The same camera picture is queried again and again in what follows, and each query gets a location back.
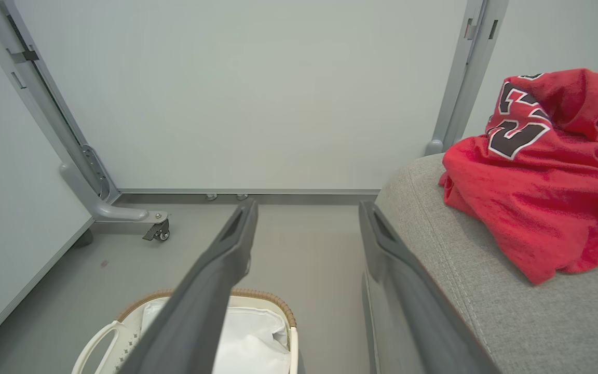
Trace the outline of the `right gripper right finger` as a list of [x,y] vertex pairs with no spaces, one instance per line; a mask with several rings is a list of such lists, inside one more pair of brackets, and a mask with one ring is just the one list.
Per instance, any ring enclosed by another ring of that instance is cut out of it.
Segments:
[[499,373],[485,347],[372,201],[359,203],[375,373]]

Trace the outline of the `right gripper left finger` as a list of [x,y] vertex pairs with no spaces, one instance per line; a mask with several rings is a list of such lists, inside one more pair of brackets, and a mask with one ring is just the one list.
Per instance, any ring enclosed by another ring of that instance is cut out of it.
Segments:
[[244,201],[176,286],[121,373],[210,373],[232,288],[249,272],[258,222]]

